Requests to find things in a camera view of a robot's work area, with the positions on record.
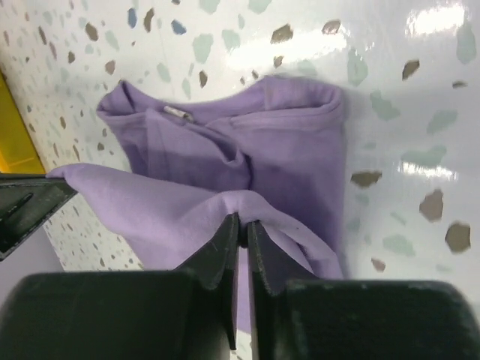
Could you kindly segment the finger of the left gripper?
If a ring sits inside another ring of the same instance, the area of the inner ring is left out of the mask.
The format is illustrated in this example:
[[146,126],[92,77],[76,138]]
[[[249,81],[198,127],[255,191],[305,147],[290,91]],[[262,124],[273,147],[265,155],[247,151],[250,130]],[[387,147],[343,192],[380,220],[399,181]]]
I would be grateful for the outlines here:
[[63,178],[1,174],[1,260],[9,257],[77,192]]

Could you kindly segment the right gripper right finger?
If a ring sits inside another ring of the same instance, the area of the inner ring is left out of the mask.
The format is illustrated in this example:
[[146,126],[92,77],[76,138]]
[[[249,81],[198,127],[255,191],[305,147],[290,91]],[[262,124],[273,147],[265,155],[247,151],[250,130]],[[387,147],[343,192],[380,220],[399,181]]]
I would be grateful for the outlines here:
[[284,290],[317,277],[287,255],[256,221],[247,225],[250,324],[254,359],[300,359]]

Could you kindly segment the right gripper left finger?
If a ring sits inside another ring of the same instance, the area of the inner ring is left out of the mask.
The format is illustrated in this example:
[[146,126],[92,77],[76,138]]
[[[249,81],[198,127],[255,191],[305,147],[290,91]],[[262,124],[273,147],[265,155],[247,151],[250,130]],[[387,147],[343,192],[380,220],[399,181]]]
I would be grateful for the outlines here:
[[193,281],[182,344],[187,351],[236,348],[239,217],[227,215],[213,237],[178,269]]

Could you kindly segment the purple t shirt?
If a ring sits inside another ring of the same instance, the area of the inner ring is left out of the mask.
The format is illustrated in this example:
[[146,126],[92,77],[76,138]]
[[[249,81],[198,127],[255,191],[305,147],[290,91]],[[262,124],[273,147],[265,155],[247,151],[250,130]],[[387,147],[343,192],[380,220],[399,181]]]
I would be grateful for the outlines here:
[[342,90],[266,76],[203,103],[167,103],[120,82],[97,106],[130,163],[51,171],[123,236],[146,269],[174,269],[227,215],[259,221],[270,239],[321,278],[342,278]]

